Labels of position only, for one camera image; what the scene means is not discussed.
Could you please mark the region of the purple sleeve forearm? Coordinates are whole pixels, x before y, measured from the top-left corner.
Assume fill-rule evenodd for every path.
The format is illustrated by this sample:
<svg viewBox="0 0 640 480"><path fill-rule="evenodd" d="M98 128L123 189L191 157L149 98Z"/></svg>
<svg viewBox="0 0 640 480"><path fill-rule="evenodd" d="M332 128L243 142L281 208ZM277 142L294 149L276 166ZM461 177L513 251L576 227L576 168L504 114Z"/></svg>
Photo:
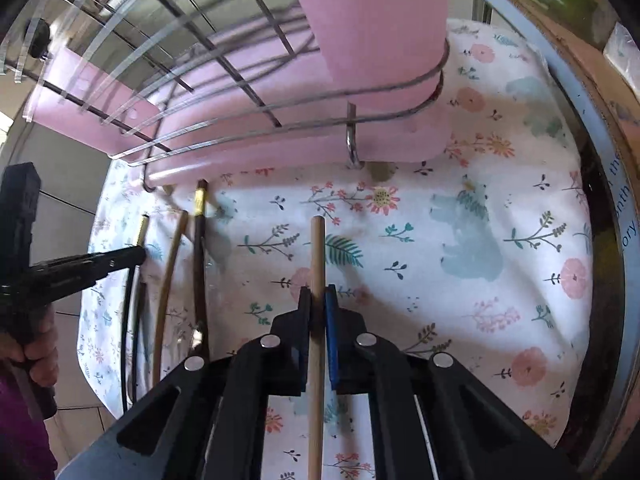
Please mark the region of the purple sleeve forearm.
<svg viewBox="0 0 640 480"><path fill-rule="evenodd" d="M13 374L1 365L1 478L54 479L46 426L33 420Z"/></svg>

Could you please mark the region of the left hand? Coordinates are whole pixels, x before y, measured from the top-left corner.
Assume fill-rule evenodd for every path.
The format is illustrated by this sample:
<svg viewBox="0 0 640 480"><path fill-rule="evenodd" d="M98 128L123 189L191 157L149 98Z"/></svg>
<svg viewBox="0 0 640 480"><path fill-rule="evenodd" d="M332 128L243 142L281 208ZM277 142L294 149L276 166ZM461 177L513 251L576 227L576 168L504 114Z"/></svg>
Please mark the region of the left hand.
<svg viewBox="0 0 640 480"><path fill-rule="evenodd" d="M47 307L35 339L22 347L8 333L1 332L1 359L32 362L29 375L40 387L53 387L58 381L58 329L53 307Z"/></svg>

